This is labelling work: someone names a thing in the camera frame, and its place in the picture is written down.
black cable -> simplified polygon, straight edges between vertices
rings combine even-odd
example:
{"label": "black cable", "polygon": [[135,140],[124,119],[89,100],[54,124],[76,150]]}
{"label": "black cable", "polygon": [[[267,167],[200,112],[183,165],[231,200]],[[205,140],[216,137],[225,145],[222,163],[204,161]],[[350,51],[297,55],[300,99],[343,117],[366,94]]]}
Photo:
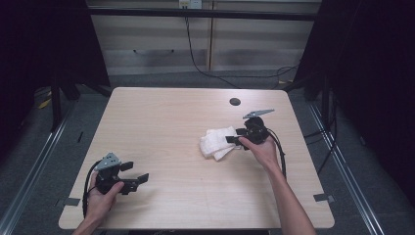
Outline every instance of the black cable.
{"label": "black cable", "polygon": [[286,168],[286,162],[285,162],[285,153],[283,151],[283,148],[281,147],[281,142],[278,139],[277,134],[275,134],[274,131],[272,131],[271,129],[268,129],[268,133],[270,134],[270,136],[272,137],[272,139],[274,139],[275,144],[277,145],[278,151],[280,152],[280,158],[281,158],[281,169],[283,171],[283,175],[285,178],[287,178],[287,168]]}
{"label": "black cable", "polygon": [[328,127],[325,126],[322,130],[317,130],[317,131],[312,132],[310,134],[303,135],[304,139],[305,138],[312,137],[312,136],[316,136],[316,135],[319,135],[319,134],[322,134],[322,133],[325,133],[325,132],[327,132],[330,129],[330,127],[332,126],[332,124],[335,122],[335,118],[336,118],[336,111],[335,111],[335,109],[337,108],[337,103],[335,104],[334,97],[332,97],[332,103],[333,103],[332,104],[332,113],[331,113],[331,118],[330,118],[329,126]]}
{"label": "black cable", "polygon": [[89,178],[91,177],[91,172],[92,170],[95,168],[95,166],[97,166],[97,164],[100,161],[95,162],[91,168],[88,171],[88,174],[86,175],[86,179],[85,179],[85,186],[83,188],[83,197],[82,197],[82,212],[83,212],[83,217],[86,216],[86,211],[88,209],[88,194],[90,192],[90,190],[88,191],[88,182],[89,182]]}
{"label": "black cable", "polygon": [[336,112],[337,112],[337,105],[338,104],[337,104],[337,101],[335,100],[335,97],[332,97],[332,100],[333,100],[332,105],[333,105],[333,115],[334,115],[334,124],[335,124],[335,127],[334,127],[335,136],[333,137],[333,141],[331,143],[332,146],[330,148],[330,151],[329,151],[329,153],[327,153],[326,157],[324,158],[323,164],[318,168],[317,174],[320,174],[320,172],[323,169],[324,165],[326,164],[326,162],[329,160],[330,156],[332,155],[333,150],[337,146],[336,140],[337,140],[338,128],[337,128],[337,115],[336,115]]}
{"label": "black cable", "polygon": [[[231,86],[233,86],[233,87],[235,87],[237,89],[242,89],[242,88],[239,87],[239,86],[237,86],[237,85],[235,85],[235,84],[233,84],[233,83],[231,83],[231,82],[229,82],[229,81],[227,81],[224,78],[231,78],[231,77],[236,77],[236,78],[272,78],[272,77],[279,77],[280,75],[282,75],[284,73],[287,73],[287,72],[289,72],[289,71],[291,71],[291,70],[293,70],[293,69],[295,69],[295,68],[297,68],[299,66],[299,65],[296,65],[296,66],[293,66],[293,67],[281,67],[280,69],[277,70],[277,74],[274,74],[274,75],[264,75],[264,76],[259,76],[259,75],[213,75],[213,74],[206,73],[206,72],[200,70],[199,67],[196,65],[195,57],[193,55],[192,41],[190,39],[189,19],[188,18],[185,18],[184,20],[186,22],[186,31],[187,31],[187,39],[189,41],[190,56],[192,58],[192,63],[193,63],[193,66],[195,67],[195,69],[199,73],[201,73],[201,74],[203,74],[205,76],[209,76],[209,77],[213,77],[213,78],[220,79],[221,81],[224,81],[227,84],[229,84],[229,85],[231,85]],[[278,86],[278,82],[271,89],[275,89],[277,86]]]}

metal frame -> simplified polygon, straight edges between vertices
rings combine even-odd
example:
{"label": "metal frame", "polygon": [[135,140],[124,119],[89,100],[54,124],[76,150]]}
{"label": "metal frame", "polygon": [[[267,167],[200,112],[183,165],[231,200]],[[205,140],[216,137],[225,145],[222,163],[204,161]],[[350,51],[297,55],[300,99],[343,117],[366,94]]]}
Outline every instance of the metal frame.
{"label": "metal frame", "polygon": [[[321,114],[315,104],[310,105],[311,113],[314,117],[315,122],[318,125],[318,128],[323,135],[324,141],[327,144],[327,147],[332,149],[332,145],[334,143],[334,137],[330,131],[325,129],[325,125],[321,120]],[[373,211],[372,207],[370,206],[369,202],[367,201],[366,197],[364,196],[363,192],[361,191],[356,179],[354,178],[353,173],[351,172],[350,168],[347,165],[346,159],[343,156],[342,152],[338,145],[335,145],[333,148],[333,160],[336,163],[336,166],[339,169],[339,172],[345,181],[347,186],[348,192],[350,193],[351,197],[353,198],[357,209],[360,212],[367,228],[369,229],[370,234],[372,235],[385,235],[384,230],[382,229],[381,223],[378,220],[375,212]]]}

white cloth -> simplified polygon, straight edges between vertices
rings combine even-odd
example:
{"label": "white cloth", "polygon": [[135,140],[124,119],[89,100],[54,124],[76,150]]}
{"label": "white cloth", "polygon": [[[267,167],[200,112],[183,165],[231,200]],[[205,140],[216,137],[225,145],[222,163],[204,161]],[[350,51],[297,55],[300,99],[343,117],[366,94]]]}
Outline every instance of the white cloth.
{"label": "white cloth", "polygon": [[236,136],[236,130],[233,126],[207,131],[207,135],[201,138],[200,143],[205,158],[214,156],[219,161],[235,148],[235,144],[226,142],[226,136]]}

wrist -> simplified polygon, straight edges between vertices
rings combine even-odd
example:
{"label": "wrist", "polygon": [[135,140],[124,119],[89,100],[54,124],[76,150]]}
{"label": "wrist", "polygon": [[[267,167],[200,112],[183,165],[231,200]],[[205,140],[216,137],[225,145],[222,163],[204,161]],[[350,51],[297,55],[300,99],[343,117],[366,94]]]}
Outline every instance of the wrist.
{"label": "wrist", "polygon": [[100,224],[101,221],[99,221],[98,219],[86,216],[72,235],[92,234]]}

person's right hand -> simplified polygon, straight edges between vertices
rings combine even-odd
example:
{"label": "person's right hand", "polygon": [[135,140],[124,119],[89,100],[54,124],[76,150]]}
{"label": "person's right hand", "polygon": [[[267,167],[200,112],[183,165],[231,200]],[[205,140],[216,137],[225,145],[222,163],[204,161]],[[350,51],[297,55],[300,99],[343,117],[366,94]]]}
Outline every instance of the person's right hand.
{"label": "person's right hand", "polygon": [[245,137],[239,137],[239,141],[246,147],[248,147],[258,160],[258,162],[266,169],[266,170],[273,170],[274,168],[278,168],[278,160],[277,160],[277,150],[274,140],[271,136],[266,138],[265,142],[261,144],[254,144],[249,139]]}

